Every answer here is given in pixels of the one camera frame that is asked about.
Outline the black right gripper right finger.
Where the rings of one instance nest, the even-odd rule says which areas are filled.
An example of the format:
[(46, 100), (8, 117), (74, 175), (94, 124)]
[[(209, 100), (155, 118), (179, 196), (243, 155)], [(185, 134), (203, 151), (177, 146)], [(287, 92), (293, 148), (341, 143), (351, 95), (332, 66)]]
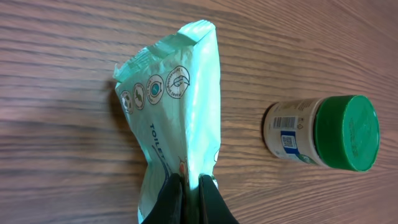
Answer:
[(211, 176), (200, 177), (199, 193), (201, 224), (239, 224), (224, 202)]

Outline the green toilet tissue pack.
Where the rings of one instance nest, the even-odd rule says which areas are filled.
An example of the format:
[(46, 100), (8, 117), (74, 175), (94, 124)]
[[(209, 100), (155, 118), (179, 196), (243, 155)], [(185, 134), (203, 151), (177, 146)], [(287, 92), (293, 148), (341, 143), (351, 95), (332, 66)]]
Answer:
[(213, 23), (183, 26), (114, 69), (115, 91), (147, 161), (137, 217), (152, 211), (172, 174), (183, 179), (189, 221), (199, 179), (212, 175), (221, 146), (220, 56)]

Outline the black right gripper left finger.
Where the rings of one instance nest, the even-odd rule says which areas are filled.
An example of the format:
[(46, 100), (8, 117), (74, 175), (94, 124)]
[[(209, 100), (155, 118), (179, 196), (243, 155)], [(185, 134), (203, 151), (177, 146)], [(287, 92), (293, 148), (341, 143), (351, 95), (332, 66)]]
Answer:
[(178, 174), (167, 181), (149, 216), (142, 224), (181, 224), (183, 190)]

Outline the green lid jar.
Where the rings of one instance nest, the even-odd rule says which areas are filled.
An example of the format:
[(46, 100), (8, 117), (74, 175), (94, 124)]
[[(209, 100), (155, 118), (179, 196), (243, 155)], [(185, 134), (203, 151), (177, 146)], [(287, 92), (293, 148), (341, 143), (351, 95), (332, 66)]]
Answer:
[(376, 161), (381, 133), (363, 95), (279, 101), (266, 109), (262, 139), (279, 159), (366, 172)]

